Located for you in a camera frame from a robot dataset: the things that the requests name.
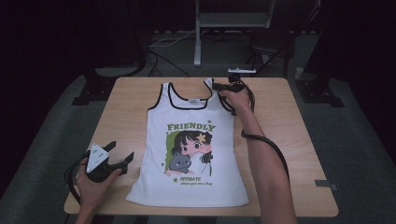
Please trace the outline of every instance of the white tank top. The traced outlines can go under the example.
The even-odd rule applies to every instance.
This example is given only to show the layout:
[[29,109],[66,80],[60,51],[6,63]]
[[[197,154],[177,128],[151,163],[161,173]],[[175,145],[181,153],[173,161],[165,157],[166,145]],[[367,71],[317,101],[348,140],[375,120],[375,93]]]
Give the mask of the white tank top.
[[148,109],[146,151],[127,200],[150,206],[227,207],[248,203],[233,151],[231,110],[205,80],[208,99],[185,99],[163,83]]

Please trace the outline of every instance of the dark background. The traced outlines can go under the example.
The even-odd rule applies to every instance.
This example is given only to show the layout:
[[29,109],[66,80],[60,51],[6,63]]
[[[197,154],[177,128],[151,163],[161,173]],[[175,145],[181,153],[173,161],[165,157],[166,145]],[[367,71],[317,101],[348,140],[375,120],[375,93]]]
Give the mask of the dark background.
[[[241,2],[202,0],[201,6],[202,11],[268,8],[265,0]],[[308,28],[321,35],[306,68],[350,85],[396,161],[395,3],[323,0],[322,5]],[[1,195],[51,107],[84,68],[144,61],[148,38],[143,33],[192,30],[194,11],[192,0],[3,0]]]

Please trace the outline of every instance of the gray cat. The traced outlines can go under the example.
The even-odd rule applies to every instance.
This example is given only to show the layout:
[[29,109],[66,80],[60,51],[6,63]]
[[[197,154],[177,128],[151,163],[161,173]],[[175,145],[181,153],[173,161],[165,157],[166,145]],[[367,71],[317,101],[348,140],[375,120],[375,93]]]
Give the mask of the gray cat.
[[189,167],[191,166],[190,156],[181,155],[176,152],[172,160],[169,163],[169,169],[173,171],[179,171],[181,173],[187,174],[189,172]]

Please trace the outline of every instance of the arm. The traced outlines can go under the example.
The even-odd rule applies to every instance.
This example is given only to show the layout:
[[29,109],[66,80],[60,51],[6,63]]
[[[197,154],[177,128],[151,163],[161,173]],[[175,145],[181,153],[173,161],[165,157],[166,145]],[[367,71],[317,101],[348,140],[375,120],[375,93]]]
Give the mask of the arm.
[[[221,91],[230,101],[246,134],[265,136],[250,109],[248,92]],[[259,197],[262,223],[297,223],[290,183],[280,158],[266,143],[247,139],[250,170]]]
[[78,168],[78,189],[81,197],[81,205],[76,224],[89,224],[95,215],[97,207],[105,198],[105,193],[110,188],[111,183],[120,175],[121,169],[111,173],[111,175],[102,183],[92,182],[85,173],[87,158],[81,161]]

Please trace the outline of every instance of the wooden table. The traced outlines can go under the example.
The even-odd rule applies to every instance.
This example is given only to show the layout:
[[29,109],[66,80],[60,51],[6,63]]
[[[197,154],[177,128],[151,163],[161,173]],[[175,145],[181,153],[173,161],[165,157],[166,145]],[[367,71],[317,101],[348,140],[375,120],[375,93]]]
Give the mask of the wooden table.
[[[209,97],[203,77],[121,77],[117,80],[92,138],[92,143],[105,146],[117,141],[110,151],[113,164],[134,151],[127,175],[120,176],[110,188],[98,214],[104,215],[172,215],[172,216],[241,216],[260,215],[256,190],[248,166],[246,140],[240,136],[242,126],[235,117],[234,147],[239,170],[250,203],[226,208],[150,207],[125,200],[139,176],[146,148],[147,109],[153,106],[161,84],[171,81],[185,98]],[[334,217],[338,208],[330,188],[317,187],[315,180],[325,180],[318,156],[305,128],[303,118],[286,79],[277,77],[244,77],[256,97],[255,114],[267,137],[282,150],[290,169],[290,183],[298,217]],[[227,83],[227,78],[215,78]],[[64,211],[78,213],[79,206],[69,194]]]

